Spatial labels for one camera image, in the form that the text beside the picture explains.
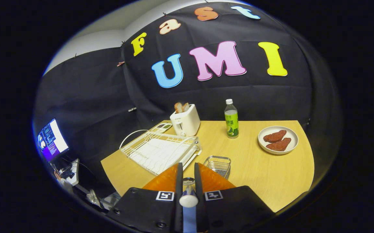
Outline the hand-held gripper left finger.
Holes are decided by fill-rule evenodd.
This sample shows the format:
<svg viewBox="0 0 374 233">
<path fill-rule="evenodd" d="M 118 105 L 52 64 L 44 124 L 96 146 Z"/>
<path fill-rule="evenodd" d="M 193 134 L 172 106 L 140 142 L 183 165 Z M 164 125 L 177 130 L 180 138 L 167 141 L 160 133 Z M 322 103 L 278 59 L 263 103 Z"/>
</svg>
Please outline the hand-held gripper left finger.
<svg viewBox="0 0 374 233">
<path fill-rule="evenodd" d="M 107 217 L 133 232 L 183 232 L 182 179 L 183 165 L 172 165 L 144 187 L 129 188 Z"/>
</svg>

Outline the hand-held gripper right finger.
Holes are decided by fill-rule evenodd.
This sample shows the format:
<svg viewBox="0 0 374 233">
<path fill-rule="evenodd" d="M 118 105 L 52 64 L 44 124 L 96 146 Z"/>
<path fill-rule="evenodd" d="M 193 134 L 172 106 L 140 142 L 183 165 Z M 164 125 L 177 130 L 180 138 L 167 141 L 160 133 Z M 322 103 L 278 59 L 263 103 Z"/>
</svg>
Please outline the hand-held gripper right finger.
<svg viewBox="0 0 374 233">
<path fill-rule="evenodd" d="M 249 233 L 275 213 L 249 186 L 237 187 L 196 162 L 196 229 L 204 233 Z"/>
</svg>

